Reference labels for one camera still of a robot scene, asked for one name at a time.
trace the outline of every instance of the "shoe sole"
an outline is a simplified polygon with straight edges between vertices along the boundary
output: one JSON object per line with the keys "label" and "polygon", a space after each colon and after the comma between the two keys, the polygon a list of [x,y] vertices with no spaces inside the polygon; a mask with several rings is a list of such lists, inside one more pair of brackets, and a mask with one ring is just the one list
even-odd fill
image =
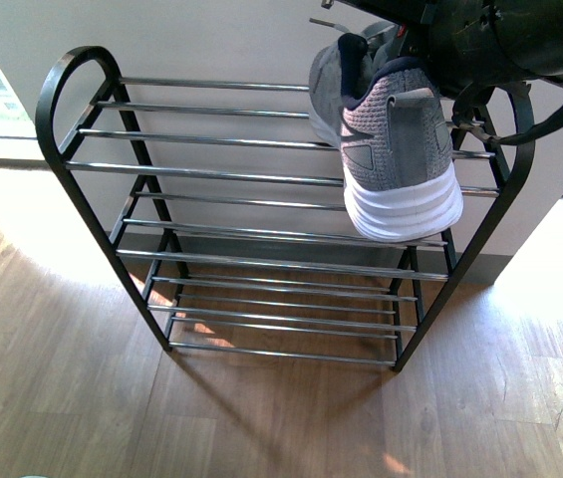
{"label": "shoe sole", "polygon": [[462,214],[462,193],[453,163],[439,177],[415,186],[387,191],[361,187],[344,166],[345,206],[363,236],[398,243],[444,231]]}

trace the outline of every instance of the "metal shoe rack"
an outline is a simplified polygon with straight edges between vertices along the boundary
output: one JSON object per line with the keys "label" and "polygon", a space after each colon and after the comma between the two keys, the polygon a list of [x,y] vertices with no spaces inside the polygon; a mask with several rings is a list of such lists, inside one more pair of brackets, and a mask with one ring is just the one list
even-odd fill
{"label": "metal shoe rack", "polygon": [[[56,141],[55,120],[60,96],[69,78],[88,63],[99,65],[105,79],[95,95],[85,99],[88,101],[86,107],[66,137]],[[338,177],[292,175],[287,172],[292,169],[278,158],[282,157],[279,154],[295,154],[288,159],[291,162],[296,160],[299,151],[304,154],[301,156],[303,161],[312,154],[329,154],[332,161],[340,159],[330,146],[309,140],[144,131],[140,129],[138,118],[158,114],[186,119],[226,118],[229,121],[241,117],[256,120],[259,125],[261,121],[273,119],[302,121],[301,128],[309,126],[307,115],[303,113],[133,102],[129,91],[141,88],[159,89],[162,94],[180,89],[207,89],[204,91],[226,92],[229,98],[237,93],[273,96],[276,94],[273,92],[284,92],[302,96],[304,105],[309,102],[308,89],[296,85],[127,78],[122,76],[113,56],[102,47],[72,50],[50,72],[36,111],[35,123],[42,151],[143,319],[166,351],[197,349],[327,359],[386,365],[401,370],[520,191],[533,160],[534,144],[519,146],[514,151],[513,168],[510,169],[498,147],[486,144],[480,152],[460,150],[466,133],[453,130],[454,160],[479,161],[481,167],[490,167],[496,184],[496,187],[463,187],[465,196],[487,197],[491,206],[459,257],[450,230],[438,237],[386,245],[364,239],[354,232],[341,234],[217,225],[204,222],[203,214],[197,214],[190,223],[179,222],[181,213],[194,203],[201,205],[202,211],[223,211],[226,207],[246,211],[241,215],[237,213],[236,218],[248,217],[248,211],[257,209],[283,211],[283,217],[297,218],[302,224],[312,223],[317,217],[315,214],[333,214],[339,223],[349,222],[342,201],[342,174]],[[521,84],[505,89],[515,115],[516,131],[529,129],[533,125],[533,113],[528,89]],[[479,121],[486,132],[494,134],[486,107],[491,93],[485,92],[473,114],[474,120]],[[119,130],[97,129],[96,120],[101,114],[121,118],[124,126]],[[101,157],[97,161],[80,157],[79,153],[87,143],[107,139],[129,143],[133,163],[120,163],[113,157],[117,151],[114,147],[109,161]],[[151,149],[151,145],[165,143],[172,147],[197,148],[199,156],[204,155],[203,148],[211,144],[220,146],[223,151],[237,149],[244,154],[254,151],[258,158],[274,152],[275,158],[273,163],[265,163],[263,171],[255,167],[258,163],[246,172],[188,167],[178,162],[183,154],[175,152],[167,157],[155,157],[154,151],[158,149]],[[277,172],[269,172],[275,165]],[[119,218],[112,227],[103,224],[88,198],[88,191],[81,187],[80,182],[86,175],[96,176],[98,181],[112,181],[112,184],[118,184],[121,177],[133,179],[126,201],[120,204]],[[190,188],[188,192],[182,192],[176,186],[182,181],[188,184],[198,181],[201,185],[194,186],[193,193],[189,193]],[[236,185],[233,190],[237,193],[252,184],[265,188],[287,187],[291,188],[292,200],[251,195],[239,197],[238,194],[223,196],[216,193],[218,189],[212,184]],[[310,193],[298,197],[294,192],[297,190]],[[340,200],[325,203],[315,200],[315,194],[318,198],[322,191],[334,191],[335,195],[330,197],[340,197]],[[146,205],[156,212],[156,218],[138,217],[141,216],[138,211]],[[308,219],[302,222],[303,214],[307,214]],[[158,231],[158,244],[150,249],[129,246],[126,236],[130,230]],[[209,244],[209,247],[194,247],[197,244]],[[430,249],[444,255],[445,270],[442,273],[421,270],[420,251]],[[267,251],[269,255],[266,257],[261,251]],[[299,259],[297,251],[304,252]],[[319,251],[331,252],[319,254]],[[366,258],[366,261],[355,263],[357,256]],[[147,271],[141,287],[130,273],[137,263],[144,263]],[[425,282],[437,283],[435,297],[427,298],[427,303],[423,301]],[[153,292],[164,285],[170,286],[172,296],[167,302],[156,303],[152,299]],[[205,340],[195,335],[199,328],[221,332],[217,332],[213,340]],[[254,339],[243,347],[236,339],[239,333],[250,334],[248,337]],[[218,341],[217,337],[227,340]],[[350,341],[363,343],[362,349],[368,353],[362,357],[350,355],[349,351],[358,351],[358,348],[349,347]],[[257,347],[252,346],[253,342],[258,344]],[[311,345],[317,344],[326,344],[325,351],[322,352],[322,348],[317,353],[310,350]]]}

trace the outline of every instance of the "floor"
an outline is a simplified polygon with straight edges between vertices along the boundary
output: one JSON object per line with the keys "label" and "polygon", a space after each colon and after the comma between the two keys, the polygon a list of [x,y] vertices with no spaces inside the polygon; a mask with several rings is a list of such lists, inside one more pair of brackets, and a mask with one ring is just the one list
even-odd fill
{"label": "floor", "polygon": [[0,170],[0,478],[563,477],[562,224],[400,374],[169,356],[53,176]]}

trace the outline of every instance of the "sneaker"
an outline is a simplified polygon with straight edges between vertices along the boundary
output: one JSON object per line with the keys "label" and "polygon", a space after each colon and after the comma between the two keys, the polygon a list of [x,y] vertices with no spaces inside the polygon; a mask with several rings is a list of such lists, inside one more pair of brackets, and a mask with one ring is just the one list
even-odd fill
{"label": "sneaker", "polygon": [[[349,30],[339,24],[311,19],[312,22],[332,27],[344,33]],[[374,23],[361,32],[368,43],[362,59],[362,72],[357,76],[355,94],[362,95],[374,73],[385,63],[387,51],[397,34],[397,26],[388,21]],[[335,147],[341,147],[341,61],[339,45],[335,42],[321,50],[310,68],[310,125],[317,136]]]}
{"label": "sneaker", "polygon": [[403,242],[441,232],[462,214],[453,145],[439,94],[422,60],[387,61],[360,97],[368,45],[343,35],[341,155],[345,205],[356,229],[382,242]]}

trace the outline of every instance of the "wall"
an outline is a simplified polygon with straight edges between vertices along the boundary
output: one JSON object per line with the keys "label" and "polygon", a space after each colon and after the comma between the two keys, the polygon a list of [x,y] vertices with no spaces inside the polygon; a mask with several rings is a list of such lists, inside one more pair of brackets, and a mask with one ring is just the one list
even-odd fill
{"label": "wall", "polygon": [[[341,4],[324,10],[319,0],[12,0],[0,2],[0,66],[31,115],[50,67],[66,51],[87,44],[109,48],[127,76],[304,84],[315,54],[337,38],[334,30],[309,24],[311,16],[357,31],[374,20]],[[532,98],[540,120],[562,104],[563,91],[538,82]],[[492,110],[495,118],[508,120],[504,98]],[[505,132],[504,124],[498,126]],[[248,128],[256,133],[259,126]],[[332,161],[319,161],[317,167],[327,173],[340,169]],[[487,185],[488,175],[476,165],[460,165],[459,176],[465,184]],[[119,199],[112,190],[95,192],[109,221]],[[529,183],[484,252],[513,256],[562,193],[563,129],[538,142]],[[466,201],[454,230],[458,250],[490,204],[488,199]]]}

